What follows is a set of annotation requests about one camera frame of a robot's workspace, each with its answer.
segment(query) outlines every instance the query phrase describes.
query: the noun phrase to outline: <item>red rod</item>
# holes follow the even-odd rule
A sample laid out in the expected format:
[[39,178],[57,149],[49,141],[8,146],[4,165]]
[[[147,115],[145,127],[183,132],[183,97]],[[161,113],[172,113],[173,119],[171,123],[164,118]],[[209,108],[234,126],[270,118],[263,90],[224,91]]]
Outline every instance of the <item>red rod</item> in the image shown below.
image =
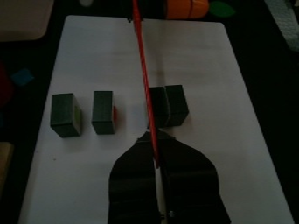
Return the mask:
[[141,36],[141,21],[140,21],[140,14],[139,14],[136,0],[133,0],[133,21],[135,21],[135,34],[137,39],[139,54],[140,54],[140,61],[141,61],[141,68],[143,68],[143,77],[144,77],[144,95],[145,95],[145,106],[147,106],[149,130],[151,130],[152,145],[153,145],[153,160],[155,160],[155,166],[156,168],[159,168],[160,161],[159,161],[156,132],[155,132],[155,115],[153,115],[152,99],[151,99],[147,71],[145,71],[145,53],[144,53],[143,36]]

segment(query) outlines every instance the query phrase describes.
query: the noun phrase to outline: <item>table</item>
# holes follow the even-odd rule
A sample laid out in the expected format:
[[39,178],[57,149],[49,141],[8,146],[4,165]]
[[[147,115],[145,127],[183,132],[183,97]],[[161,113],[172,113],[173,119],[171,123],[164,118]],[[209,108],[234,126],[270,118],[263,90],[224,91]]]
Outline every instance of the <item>table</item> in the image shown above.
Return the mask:
[[[298,67],[264,3],[227,2],[235,7],[236,15],[228,18],[208,15],[204,20],[225,25],[287,203],[298,221]],[[7,126],[0,137],[1,141],[15,144],[1,201],[1,217],[9,223],[17,222],[21,209],[63,21],[69,14],[120,17],[121,10],[117,3],[109,1],[96,1],[88,9],[80,8],[73,1],[56,1],[44,38],[35,42],[1,44],[0,55],[8,72],[28,67],[35,75],[35,81],[17,89],[4,108]],[[152,1],[147,16],[163,16],[160,1]]]

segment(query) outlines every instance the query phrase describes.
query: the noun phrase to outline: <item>green block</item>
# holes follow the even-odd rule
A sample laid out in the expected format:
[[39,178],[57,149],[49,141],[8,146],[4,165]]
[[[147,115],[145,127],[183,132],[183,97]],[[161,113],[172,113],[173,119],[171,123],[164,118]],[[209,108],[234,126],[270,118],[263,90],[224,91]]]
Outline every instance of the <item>green block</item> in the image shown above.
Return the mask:
[[149,87],[149,93],[153,107],[155,126],[156,128],[163,128],[165,127],[171,116],[164,87]]
[[92,126],[99,135],[115,134],[113,92],[93,92]]
[[164,90],[171,111],[171,117],[168,119],[167,126],[179,126],[183,124],[183,121],[189,114],[188,104],[183,92],[183,85],[165,86]]
[[53,94],[51,127],[60,137],[77,137],[81,132],[81,112],[73,94]]

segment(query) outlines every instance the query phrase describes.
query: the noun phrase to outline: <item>orange object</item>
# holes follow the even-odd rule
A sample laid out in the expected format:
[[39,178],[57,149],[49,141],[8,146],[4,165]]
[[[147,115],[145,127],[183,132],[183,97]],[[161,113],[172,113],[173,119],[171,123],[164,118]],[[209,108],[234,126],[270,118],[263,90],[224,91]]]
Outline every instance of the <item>orange object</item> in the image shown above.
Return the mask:
[[209,11],[208,0],[191,0],[191,15],[189,18],[203,18]]
[[208,0],[165,0],[167,19],[203,18],[208,10]]

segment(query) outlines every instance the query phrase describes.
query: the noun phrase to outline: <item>green object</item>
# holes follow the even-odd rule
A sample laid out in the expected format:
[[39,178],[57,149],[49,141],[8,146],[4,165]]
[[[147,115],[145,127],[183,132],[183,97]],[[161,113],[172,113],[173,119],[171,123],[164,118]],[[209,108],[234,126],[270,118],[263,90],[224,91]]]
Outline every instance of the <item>green object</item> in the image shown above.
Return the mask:
[[164,90],[171,111],[171,117],[168,119],[167,126],[179,126],[183,124],[183,121],[189,114],[183,92],[183,85],[165,86]]
[[163,128],[167,125],[171,116],[164,87],[149,87],[149,91],[155,126],[156,128]]
[[99,135],[115,134],[113,92],[93,92],[92,126]]
[[189,114],[183,85],[151,87],[156,128],[179,126]]
[[81,112],[73,94],[53,94],[51,127],[60,137],[77,137],[81,132]]
[[209,2],[209,14],[219,18],[228,18],[236,14],[234,8],[221,1]]

